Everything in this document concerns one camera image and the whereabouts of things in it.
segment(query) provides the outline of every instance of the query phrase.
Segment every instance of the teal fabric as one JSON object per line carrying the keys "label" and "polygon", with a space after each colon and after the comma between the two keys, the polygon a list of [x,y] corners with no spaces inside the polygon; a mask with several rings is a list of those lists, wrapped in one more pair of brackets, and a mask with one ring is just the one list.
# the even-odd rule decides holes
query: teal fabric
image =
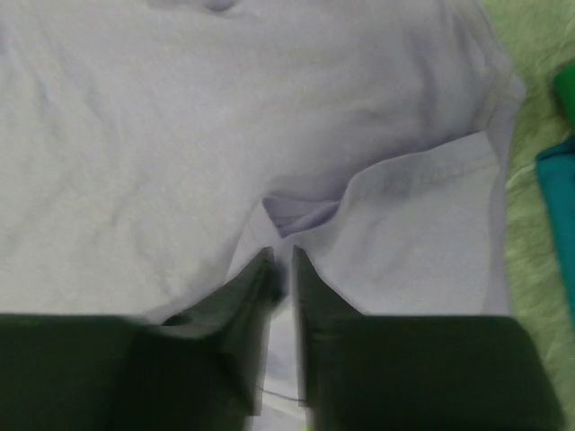
{"label": "teal fabric", "polygon": [[535,163],[575,326],[575,136],[541,152]]}

